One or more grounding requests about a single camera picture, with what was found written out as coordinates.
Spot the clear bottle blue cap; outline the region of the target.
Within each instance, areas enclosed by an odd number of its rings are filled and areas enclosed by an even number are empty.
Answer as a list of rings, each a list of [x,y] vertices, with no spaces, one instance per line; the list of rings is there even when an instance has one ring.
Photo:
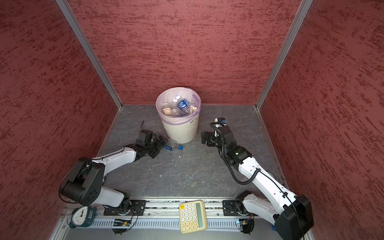
[[[166,143],[163,146],[164,149],[169,150],[169,151],[174,151],[174,150],[182,150],[183,145],[178,144],[172,139],[165,138]]]

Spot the small bottle blue label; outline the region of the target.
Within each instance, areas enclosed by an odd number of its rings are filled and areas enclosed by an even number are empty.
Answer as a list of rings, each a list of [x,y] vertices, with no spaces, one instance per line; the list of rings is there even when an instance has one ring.
[[[191,110],[190,110],[189,102],[186,99],[182,98],[180,95],[176,96],[176,100],[177,100],[177,107],[180,109],[180,111],[183,112],[185,116],[190,115]]]

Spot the clear bottle green band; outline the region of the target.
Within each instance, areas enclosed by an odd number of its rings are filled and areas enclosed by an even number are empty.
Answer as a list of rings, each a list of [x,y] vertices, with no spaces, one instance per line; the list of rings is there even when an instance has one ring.
[[[190,114],[195,113],[198,109],[199,109],[198,104],[196,104],[196,103],[192,103],[192,104],[190,105]]]

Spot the clear bottle orange label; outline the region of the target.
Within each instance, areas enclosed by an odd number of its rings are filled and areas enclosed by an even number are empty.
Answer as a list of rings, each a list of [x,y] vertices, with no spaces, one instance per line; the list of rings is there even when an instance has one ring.
[[[164,116],[170,117],[172,115],[172,108],[169,103],[162,104],[162,112]]]

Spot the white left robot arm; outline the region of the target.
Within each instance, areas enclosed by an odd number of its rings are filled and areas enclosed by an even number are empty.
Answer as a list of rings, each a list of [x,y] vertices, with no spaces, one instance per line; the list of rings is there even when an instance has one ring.
[[[135,143],[121,150],[96,157],[80,158],[66,174],[59,187],[59,196],[66,197],[82,206],[103,205],[113,209],[118,215],[126,215],[132,210],[127,193],[104,187],[106,176],[127,164],[143,157],[155,158],[168,141],[149,130],[141,130]]]

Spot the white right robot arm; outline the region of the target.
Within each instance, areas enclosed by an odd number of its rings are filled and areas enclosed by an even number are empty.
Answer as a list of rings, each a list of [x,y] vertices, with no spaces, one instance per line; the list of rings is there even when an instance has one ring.
[[[202,144],[216,147],[231,176],[240,185],[253,184],[267,198],[266,201],[251,192],[238,196],[241,206],[274,225],[284,240],[304,240],[314,226],[311,201],[298,196],[280,184],[258,163],[244,147],[237,144],[233,132],[224,123],[210,123],[213,132],[202,132]]]

